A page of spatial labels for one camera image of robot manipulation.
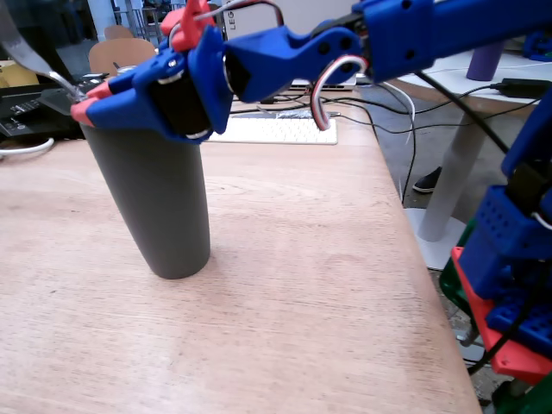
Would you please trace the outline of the blue gripper body black motor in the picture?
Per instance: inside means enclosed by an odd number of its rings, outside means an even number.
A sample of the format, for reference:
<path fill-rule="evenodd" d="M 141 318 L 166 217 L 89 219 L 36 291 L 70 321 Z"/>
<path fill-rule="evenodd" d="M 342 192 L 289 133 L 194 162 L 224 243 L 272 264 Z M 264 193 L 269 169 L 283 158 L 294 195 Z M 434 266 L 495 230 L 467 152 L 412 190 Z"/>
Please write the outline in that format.
<path fill-rule="evenodd" d="M 154 103 L 178 135 L 224 132 L 234 92 L 225 72 L 225 44 L 219 27 L 207 27 L 196 47 L 182 53 L 163 40 L 157 58 L 166 73 L 148 87 Z"/>

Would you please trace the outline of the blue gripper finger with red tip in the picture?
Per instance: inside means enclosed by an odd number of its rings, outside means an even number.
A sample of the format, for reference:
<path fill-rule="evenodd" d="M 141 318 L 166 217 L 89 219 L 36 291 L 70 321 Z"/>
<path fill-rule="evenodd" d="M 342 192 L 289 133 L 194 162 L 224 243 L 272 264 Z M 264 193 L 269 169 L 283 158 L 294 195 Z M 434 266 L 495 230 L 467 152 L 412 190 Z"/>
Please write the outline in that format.
<path fill-rule="evenodd" d="M 124 91 L 134 90 L 134 78 L 148 73 L 150 65 L 142 63 L 138 66 L 128 66 L 123 72 L 115 77 L 107 78 L 103 83 L 87 92 L 88 98 L 104 99 Z"/>
<path fill-rule="evenodd" d="M 203 142 L 213 129 L 205 114 L 198 119 L 170 98 L 152 98 L 135 90 L 104 98 L 87 98 L 71 107 L 72 118 L 95 129 L 144 129 L 169 141 Z"/>

